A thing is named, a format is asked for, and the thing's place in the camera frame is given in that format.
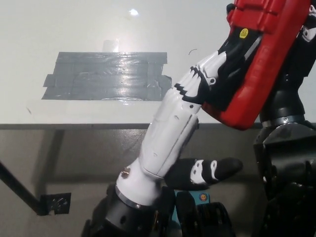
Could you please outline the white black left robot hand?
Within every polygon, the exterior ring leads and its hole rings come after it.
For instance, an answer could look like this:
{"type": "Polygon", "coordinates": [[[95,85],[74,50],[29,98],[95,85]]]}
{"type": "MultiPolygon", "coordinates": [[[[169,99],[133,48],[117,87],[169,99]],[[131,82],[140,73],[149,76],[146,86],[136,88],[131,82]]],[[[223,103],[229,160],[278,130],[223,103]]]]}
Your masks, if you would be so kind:
{"type": "Polygon", "coordinates": [[[137,159],[116,181],[116,194],[131,207],[151,206],[161,184],[182,191],[205,190],[242,170],[237,158],[180,159],[198,125],[198,112],[218,83],[218,71],[228,60],[215,51],[170,88],[149,125],[137,159]]]}

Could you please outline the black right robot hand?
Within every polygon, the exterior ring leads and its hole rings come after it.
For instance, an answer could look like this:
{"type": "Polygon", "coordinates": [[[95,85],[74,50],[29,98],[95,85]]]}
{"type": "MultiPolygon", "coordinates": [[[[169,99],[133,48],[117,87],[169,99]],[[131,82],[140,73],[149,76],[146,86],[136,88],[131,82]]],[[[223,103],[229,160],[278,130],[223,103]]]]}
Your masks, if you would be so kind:
{"type": "Polygon", "coordinates": [[[298,90],[315,61],[316,9],[311,6],[308,17],[290,48],[261,110],[260,122],[264,127],[277,126],[291,120],[305,120],[305,109],[298,90]]]}

